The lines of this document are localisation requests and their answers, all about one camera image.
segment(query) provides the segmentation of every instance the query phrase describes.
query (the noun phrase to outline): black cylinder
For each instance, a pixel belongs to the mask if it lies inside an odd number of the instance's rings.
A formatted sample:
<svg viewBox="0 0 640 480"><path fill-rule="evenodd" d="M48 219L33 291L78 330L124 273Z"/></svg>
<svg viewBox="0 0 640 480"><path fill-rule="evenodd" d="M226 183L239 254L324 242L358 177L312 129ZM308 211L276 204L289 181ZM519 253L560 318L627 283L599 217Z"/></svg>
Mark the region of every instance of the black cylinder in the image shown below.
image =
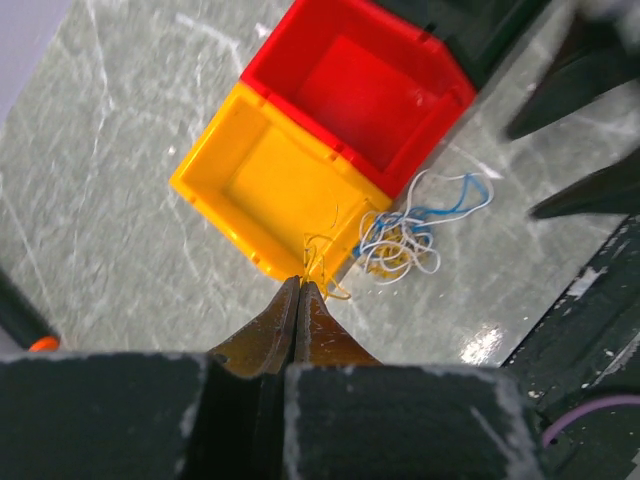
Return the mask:
<svg viewBox="0 0 640 480"><path fill-rule="evenodd" d="M0 269L0 327L21 348L56 350L59 337Z"/></svg>

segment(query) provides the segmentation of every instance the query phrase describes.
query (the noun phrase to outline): tangled wires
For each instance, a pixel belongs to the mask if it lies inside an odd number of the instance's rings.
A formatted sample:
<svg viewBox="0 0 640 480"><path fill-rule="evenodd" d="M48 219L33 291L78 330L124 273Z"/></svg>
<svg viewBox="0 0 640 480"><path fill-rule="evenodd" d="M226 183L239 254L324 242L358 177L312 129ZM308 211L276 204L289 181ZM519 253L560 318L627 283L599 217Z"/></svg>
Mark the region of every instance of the tangled wires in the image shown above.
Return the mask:
<svg viewBox="0 0 640 480"><path fill-rule="evenodd" d="M489 179L478 173L458 177L434 175L446 181L463 180L462 193L458 202L447 210L425 206L412 206L413 190L428 172L416 175L409 187L407 208L401 212L369 212L360 223L360 245L354 249L367 273L381 278L381 285L395 283L404 278L415 267L431 275L440 269L440 253L433 248L432 226L461 220L473 212L486 207L493 200L493 186ZM469 187L482 196L482 201L472 207L465 207Z"/></svg>

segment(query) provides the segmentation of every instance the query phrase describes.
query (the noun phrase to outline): blue wire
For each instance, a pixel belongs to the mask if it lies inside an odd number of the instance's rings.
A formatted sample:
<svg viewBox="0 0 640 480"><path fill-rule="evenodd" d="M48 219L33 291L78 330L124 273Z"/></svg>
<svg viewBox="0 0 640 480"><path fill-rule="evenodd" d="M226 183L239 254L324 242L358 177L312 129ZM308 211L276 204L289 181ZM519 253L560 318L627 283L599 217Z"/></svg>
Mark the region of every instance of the blue wire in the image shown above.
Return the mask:
<svg viewBox="0 0 640 480"><path fill-rule="evenodd" d="M478 192L482 195L482 201L477 205L467 208L461 208L464 205L467 194L469 192L469 185L472 184ZM462 184L462 192L460 193L460 198L458 202L451 208L446 210L440 210L435 208L429 208L426 206L413 207L409 210L408 217L419 220L421 222L426 222L427 218L430 215L436 216L446 216L446 215L464 215L465 213L469 213L474 208L478 208L480 205L489 201L489 192L482 184L476 179L475 175L471 175L470 173L464 176L464 182ZM375 220L375 226L371 229L371 239L370 242L376 242L380 240L380 236L382 235L382 230L384 228L393 228L400 224L402 219L404 218L404 214L400 212L385 212L380 215ZM419 225L411 227L411 231L413 233L431 233L431 228L428 225ZM358 258L360 256L360 245L353 249L353 255Z"/></svg>

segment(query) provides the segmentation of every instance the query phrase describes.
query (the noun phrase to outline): gray marble surface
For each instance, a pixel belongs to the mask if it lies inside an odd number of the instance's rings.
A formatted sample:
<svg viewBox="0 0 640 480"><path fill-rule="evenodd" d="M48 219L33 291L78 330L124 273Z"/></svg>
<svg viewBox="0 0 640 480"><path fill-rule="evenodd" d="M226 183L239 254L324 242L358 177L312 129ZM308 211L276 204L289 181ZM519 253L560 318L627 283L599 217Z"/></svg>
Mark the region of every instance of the gray marble surface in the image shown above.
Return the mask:
<svg viewBox="0 0 640 480"><path fill-rule="evenodd" d="M167 181L288 3L74 2L0 130L0 263L66 348L208 349L276 291ZM343 281L353 299L329 302L381 360L500 363L617 224L534 223L526 211L637 138L630 86L520 141L500 136L570 3L551 7L443 145L434 171L490 171L496 198L436 229L441 270L379 287L354 267ZM425 179L417 200L453 194Z"/></svg>

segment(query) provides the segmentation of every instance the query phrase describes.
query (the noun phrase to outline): yellow plastic bin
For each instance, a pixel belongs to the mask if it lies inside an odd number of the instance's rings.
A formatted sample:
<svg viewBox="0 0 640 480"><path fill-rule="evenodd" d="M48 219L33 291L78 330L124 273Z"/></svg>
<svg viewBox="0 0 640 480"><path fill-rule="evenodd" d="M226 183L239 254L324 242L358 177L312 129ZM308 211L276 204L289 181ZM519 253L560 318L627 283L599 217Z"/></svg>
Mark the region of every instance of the yellow plastic bin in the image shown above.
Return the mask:
<svg viewBox="0 0 640 480"><path fill-rule="evenodd" d="M237 84L170 180L264 273L326 284L391 199L346 159Z"/></svg>

